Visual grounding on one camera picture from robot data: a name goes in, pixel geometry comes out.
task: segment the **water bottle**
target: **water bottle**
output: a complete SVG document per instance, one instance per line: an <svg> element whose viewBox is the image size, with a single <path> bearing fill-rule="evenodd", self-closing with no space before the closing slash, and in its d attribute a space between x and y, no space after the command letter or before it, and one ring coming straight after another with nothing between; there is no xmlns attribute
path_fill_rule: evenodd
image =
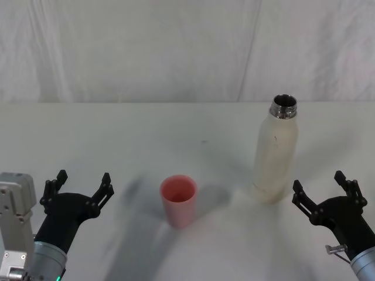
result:
<svg viewBox="0 0 375 281"><path fill-rule="evenodd" d="M298 139L297 100L277 95L258 136L251 193L263 203L281 199L289 183Z"/></svg>

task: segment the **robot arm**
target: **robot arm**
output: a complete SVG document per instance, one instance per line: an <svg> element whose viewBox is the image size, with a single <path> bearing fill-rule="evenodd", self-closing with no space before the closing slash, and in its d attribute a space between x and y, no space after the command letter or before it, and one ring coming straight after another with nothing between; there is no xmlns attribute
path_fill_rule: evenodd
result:
<svg viewBox="0 0 375 281"><path fill-rule="evenodd" d="M40 203L47 217L35 239L30 226L35 205L32 178L27 174L0 174L0 227L5 254L0 281L59 281L67 253L82 222L96 218L114 194L110 175L105 173L98 191L87 197L77 193L59 193L67 180L61 170L56 180L46 181Z"/></svg>
<svg viewBox="0 0 375 281"><path fill-rule="evenodd" d="M1 281L20 280L33 258L30 217L35 204L33 179L28 174L0 174L0 229L5 249Z"/></svg>
<svg viewBox="0 0 375 281"><path fill-rule="evenodd" d="M345 252L357 278L360 281L374 281L375 234L362 217L367 201L356 180L346 180L341 171L336 172L335 180L346 196L330 198L316 205L296 180L292 202L307 215L311 224L322 225L333 232L340 246L327 245L327 253L337 255L338 252Z"/></svg>

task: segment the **white curtain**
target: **white curtain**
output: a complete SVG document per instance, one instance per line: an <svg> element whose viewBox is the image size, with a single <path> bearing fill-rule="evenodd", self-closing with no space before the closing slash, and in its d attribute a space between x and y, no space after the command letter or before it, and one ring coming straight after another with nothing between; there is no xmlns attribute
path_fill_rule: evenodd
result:
<svg viewBox="0 0 375 281"><path fill-rule="evenodd" d="M0 102L375 100L373 0L0 0Z"/></svg>

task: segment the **white table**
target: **white table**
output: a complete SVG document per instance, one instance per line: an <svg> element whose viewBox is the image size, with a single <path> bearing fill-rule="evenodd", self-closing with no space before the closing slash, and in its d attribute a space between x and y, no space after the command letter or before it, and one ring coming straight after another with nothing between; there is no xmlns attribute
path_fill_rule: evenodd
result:
<svg viewBox="0 0 375 281"><path fill-rule="evenodd" d="M355 280L325 252L333 234L285 197L258 205L250 182L268 104L33 104L0 106L0 171L29 173L40 198L66 169L61 192L92 195L110 172L115 195L80 227L66 281ZM375 229L375 104L300 103L294 178L317 203L343 195L336 170L358 179ZM198 219L172 230L158 188L183 173L199 185ZM45 215L33 209L35 232Z"/></svg>

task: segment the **pink cup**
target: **pink cup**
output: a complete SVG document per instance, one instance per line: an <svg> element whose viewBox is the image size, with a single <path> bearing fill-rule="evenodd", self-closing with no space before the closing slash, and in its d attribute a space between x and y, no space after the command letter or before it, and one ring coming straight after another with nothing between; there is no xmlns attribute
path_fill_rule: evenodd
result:
<svg viewBox="0 0 375 281"><path fill-rule="evenodd" d="M193 222L196 194L197 185L188 176L175 175L162 182L160 195L171 226L182 229Z"/></svg>

